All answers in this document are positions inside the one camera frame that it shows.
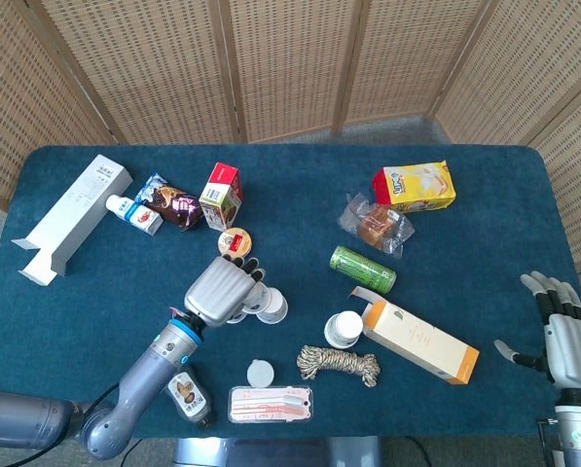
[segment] humanoid robot hand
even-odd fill
[[[581,302],[573,287],[538,271],[521,276],[538,305],[545,334],[543,355],[524,355],[503,341],[500,354],[518,365],[543,372],[558,389],[581,389]]]
[[[256,258],[216,258],[186,292],[184,306],[206,326],[225,324],[240,312],[256,282],[264,278],[258,265]]]

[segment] white box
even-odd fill
[[[366,337],[450,384],[469,382],[477,349],[363,287],[355,287],[352,295],[371,302],[362,315]]]
[[[20,273],[39,285],[65,275],[67,261],[108,212],[106,199],[120,196],[130,183],[123,166],[97,155],[26,238],[12,240],[26,250],[39,249]]]

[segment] blue table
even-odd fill
[[[108,214],[68,264],[42,288],[18,273],[33,251],[25,236],[87,164],[101,153],[134,178],[133,198],[158,171],[198,195],[215,162],[240,169],[245,200],[235,225],[252,235],[266,282],[283,292],[286,319],[251,317],[207,330],[192,362],[212,393],[219,421],[204,433],[161,395],[137,428],[141,437],[316,437],[531,433],[552,413],[557,393],[544,376],[509,365],[494,350],[502,338],[521,351],[543,345],[534,299],[519,275],[538,269],[577,282],[542,160],[523,147],[492,146],[112,146],[46,147],[28,159],[0,246],[0,389],[89,401],[136,360],[184,293],[218,255],[205,224],[180,232],[165,224],[150,237]],[[370,193],[384,165],[447,160],[457,198],[448,209],[411,214],[417,231],[394,260],[341,231],[345,194]],[[379,385],[320,373],[309,382],[314,418],[303,424],[233,425],[227,399],[246,384],[254,358],[274,365],[277,384],[305,384],[295,365],[304,344],[325,345],[327,318],[363,304],[356,285],[329,269],[337,245],[398,272],[389,299],[481,352],[467,386],[452,386],[369,341]]]

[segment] twisted rope bundle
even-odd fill
[[[358,375],[368,387],[377,385],[381,372],[377,357],[372,353],[358,356],[335,348],[321,348],[304,345],[297,357],[297,366],[302,379],[314,379],[318,370],[336,370]]]

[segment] green can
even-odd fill
[[[343,246],[333,252],[329,266],[380,294],[388,293],[396,280],[393,270]]]

